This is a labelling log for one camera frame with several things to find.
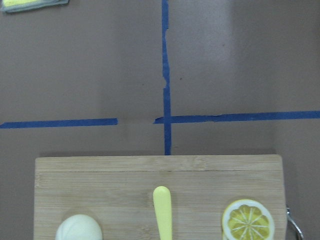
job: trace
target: wooden cutting board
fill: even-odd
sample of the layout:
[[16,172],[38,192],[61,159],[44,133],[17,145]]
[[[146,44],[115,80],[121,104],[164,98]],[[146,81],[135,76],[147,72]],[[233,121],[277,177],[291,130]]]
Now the wooden cutting board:
[[34,240],[87,214],[104,240],[159,240],[153,190],[170,189],[174,240],[221,240],[224,209],[238,199],[262,203],[284,240],[287,217],[278,155],[42,157],[35,163]]

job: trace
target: blue tape strip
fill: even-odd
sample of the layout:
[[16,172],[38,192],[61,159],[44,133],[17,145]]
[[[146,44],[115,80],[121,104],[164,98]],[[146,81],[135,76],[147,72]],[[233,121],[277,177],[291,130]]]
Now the blue tape strip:
[[163,123],[164,123],[164,154],[171,155],[171,96],[170,96],[170,67],[168,61],[166,31],[169,28],[168,0],[162,0],[162,75],[165,79],[163,89]]
[[[203,123],[203,122],[242,122],[242,121],[269,121],[292,119],[320,119],[320,111],[283,111],[260,113],[236,113],[223,115],[190,115],[172,116],[172,124]],[[163,124],[164,118],[159,117],[154,124]]]
[[58,127],[87,127],[117,125],[117,118],[79,119],[79,120],[54,120],[54,121],[17,121],[5,122],[0,129],[25,129],[25,128],[58,128]]

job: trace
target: gray surface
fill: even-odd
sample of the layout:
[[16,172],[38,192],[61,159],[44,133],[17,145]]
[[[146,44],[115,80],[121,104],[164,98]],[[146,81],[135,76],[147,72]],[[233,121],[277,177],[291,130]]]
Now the gray surface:
[[[170,1],[172,115],[320,109],[318,0]],[[0,14],[0,239],[33,238],[34,160],[163,155],[161,1],[72,0]],[[282,155],[287,203],[319,239],[320,120],[172,125],[172,154]],[[287,239],[294,239],[288,233]]]

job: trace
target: yellow knife handle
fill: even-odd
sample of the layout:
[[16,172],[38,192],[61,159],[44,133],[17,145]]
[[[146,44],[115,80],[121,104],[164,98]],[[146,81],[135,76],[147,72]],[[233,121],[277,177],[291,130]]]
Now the yellow knife handle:
[[165,186],[158,186],[153,191],[153,204],[160,240],[172,240],[172,210],[169,189]]

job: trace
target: towel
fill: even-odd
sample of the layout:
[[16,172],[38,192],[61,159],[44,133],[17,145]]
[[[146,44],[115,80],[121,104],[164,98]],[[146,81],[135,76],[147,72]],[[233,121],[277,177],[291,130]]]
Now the towel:
[[69,0],[2,0],[2,12],[13,13],[46,6],[67,4]]

